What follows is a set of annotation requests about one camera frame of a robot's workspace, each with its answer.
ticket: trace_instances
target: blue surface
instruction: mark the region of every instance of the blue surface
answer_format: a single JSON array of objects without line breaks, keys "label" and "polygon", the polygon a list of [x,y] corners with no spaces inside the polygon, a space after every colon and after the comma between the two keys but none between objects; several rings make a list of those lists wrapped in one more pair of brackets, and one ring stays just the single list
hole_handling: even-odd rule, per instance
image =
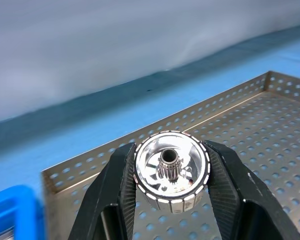
[{"label": "blue surface", "polygon": [[300,27],[258,37],[190,65],[156,73],[0,123],[0,191],[268,70],[300,78]]},{"label": "blue surface", "polygon": [[0,233],[14,227],[15,240],[36,240],[36,218],[32,189],[19,185],[0,192]]}]

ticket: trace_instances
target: center hole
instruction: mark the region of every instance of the center hole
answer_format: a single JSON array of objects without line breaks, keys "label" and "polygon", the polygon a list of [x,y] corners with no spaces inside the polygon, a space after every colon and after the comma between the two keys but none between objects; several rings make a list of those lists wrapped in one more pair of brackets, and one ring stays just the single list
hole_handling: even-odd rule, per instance
[{"label": "center hole", "polygon": [[173,149],[166,149],[162,152],[162,159],[167,163],[172,163],[177,158],[177,152]]}]

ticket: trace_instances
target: blue plastic bin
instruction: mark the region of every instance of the blue plastic bin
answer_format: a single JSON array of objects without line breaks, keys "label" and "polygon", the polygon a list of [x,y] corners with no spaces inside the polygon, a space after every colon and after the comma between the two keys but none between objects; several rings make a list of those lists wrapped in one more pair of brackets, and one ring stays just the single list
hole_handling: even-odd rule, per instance
[{"label": "blue plastic bin", "polygon": [[0,192],[0,233],[13,228],[15,240],[37,239],[36,199],[23,185]]}]

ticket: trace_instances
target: chrome gear part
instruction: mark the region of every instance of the chrome gear part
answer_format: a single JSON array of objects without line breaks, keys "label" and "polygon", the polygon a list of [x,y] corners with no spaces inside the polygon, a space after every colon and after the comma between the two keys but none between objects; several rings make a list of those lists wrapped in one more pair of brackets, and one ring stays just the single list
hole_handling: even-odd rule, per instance
[{"label": "chrome gear part", "polygon": [[210,174],[205,146],[179,131],[163,131],[145,139],[136,149],[134,180],[156,209],[182,213],[202,198]]},{"label": "chrome gear part", "polygon": [[176,181],[181,172],[181,160],[173,148],[165,149],[159,158],[159,173],[169,181]]}]

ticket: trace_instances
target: clamp jaw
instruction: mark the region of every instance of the clamp jaw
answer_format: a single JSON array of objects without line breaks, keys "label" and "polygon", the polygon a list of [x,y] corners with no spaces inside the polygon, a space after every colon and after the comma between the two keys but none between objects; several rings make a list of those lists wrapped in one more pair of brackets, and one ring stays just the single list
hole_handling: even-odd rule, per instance
[{"label": "clamp jaw", "polygon": [[[222,240],[300,240],[296,226],[231,148],[203,141],[207,183]],[[134,143],[119,147],[87,189],[69,240],[132,240],[136,207]]]}]

